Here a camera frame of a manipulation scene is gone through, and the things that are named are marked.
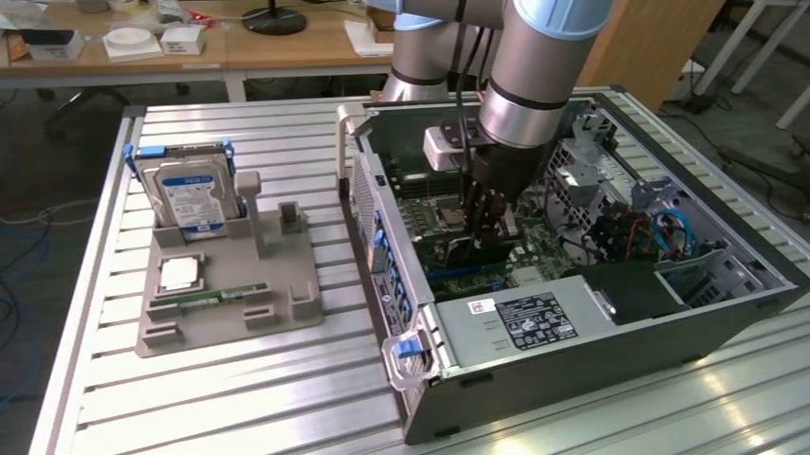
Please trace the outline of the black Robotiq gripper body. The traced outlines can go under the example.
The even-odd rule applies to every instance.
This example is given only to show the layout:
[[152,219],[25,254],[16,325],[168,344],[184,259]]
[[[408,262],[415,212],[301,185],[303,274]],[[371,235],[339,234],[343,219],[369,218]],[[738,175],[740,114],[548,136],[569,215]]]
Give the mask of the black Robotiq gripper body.
[[472,152],[464,170],[464,210],[473,213],[484,201],[483,212],[501,213],[515,205],[535,178],[544,148],[512,148],[485,145]]

